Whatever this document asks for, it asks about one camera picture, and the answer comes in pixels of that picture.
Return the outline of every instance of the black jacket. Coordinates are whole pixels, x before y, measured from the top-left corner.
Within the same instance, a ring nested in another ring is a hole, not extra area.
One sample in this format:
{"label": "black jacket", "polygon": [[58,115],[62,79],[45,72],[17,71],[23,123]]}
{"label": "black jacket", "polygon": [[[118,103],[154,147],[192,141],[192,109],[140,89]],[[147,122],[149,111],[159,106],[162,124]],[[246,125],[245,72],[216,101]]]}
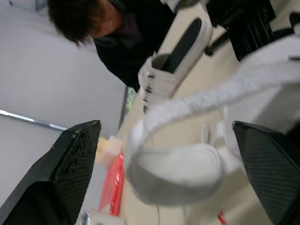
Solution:
{"label": "black jacket", "polygon": [[142,34],[139,43],[129,47],[113,34],[94,39],[97,53],[107,69],[135,91],[140,88],[138,72],[146,59],[157,52],[175,14],[160,0],[112,0],[117,8],[134,13]]}

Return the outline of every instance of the black metal bracket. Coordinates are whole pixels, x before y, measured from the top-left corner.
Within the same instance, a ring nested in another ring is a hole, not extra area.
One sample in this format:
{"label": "black metal bracket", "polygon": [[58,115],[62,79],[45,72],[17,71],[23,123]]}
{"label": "black metal bracket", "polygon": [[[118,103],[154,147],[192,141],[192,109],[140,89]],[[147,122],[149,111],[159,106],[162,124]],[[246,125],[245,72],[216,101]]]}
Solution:
{"label": "black metal bracket", "polygon": [[269,44],[274,34],[269,22],[275,18],[270,0],[210,0],[206,4],[211,23],[225,33],[205,49],[213,53],[230,40],[238,60]]}

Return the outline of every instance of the metal rod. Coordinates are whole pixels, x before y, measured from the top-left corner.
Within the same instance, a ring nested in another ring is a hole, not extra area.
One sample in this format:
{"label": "metal rod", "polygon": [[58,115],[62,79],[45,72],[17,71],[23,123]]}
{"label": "metal rod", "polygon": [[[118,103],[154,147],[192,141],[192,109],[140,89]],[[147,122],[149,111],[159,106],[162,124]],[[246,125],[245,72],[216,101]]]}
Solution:
{"label": "metal rod", "polygon": [[26,121],[26,122],[29,122],[29,123],[36,124],[38,126],[42,126],[42,127],[46,127],[46,128],[50,128],[50,129],[54,129],[54,130],[59,130],[59,131],[67,130],[67,128],[65,128],[65,127],[61,127],[61,126],[58,126],[58,125],[47,123],[47,122],[44,122],[44,121],[41,121],[41,120],[32,119],[30,117],[10,113],[10,112],[7,112],[7,111],[1,110],[1,109],[0,109],[0,115],[7,116],[7,117],[17,119],[17,120]]}

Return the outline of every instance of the red object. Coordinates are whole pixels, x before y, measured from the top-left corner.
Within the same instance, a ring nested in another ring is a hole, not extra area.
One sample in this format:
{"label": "red object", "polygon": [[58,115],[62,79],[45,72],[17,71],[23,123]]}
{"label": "red object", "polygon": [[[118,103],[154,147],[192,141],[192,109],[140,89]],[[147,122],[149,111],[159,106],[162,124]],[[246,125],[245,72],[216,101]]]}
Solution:
{"label": "red object", "polygon": [[111,164],[104,181],[99,210],[109,207],[109,214],[118,216],[124,184],[124,154],[121,153]]}
{"label": "red object", "polygon": [[224,218],[224,215],[223,215],[223,212],[221,211],[219,214],[218,214],[218,219],[220,220],[221,222],[221,225],[227,225],[226,221],[225,221],[225,218]]}

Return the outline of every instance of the dark hair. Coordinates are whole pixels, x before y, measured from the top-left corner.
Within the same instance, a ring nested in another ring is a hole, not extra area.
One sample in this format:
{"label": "dark hair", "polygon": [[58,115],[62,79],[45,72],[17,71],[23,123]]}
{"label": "dark hair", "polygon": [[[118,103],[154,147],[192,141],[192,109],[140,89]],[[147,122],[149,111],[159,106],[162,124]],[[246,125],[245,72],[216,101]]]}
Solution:
{"label": "dark hair", "polygon": [[93,26],[93,16],[102,13],[98,0],[48,0],[50,21],[68,40],[85,43]]}

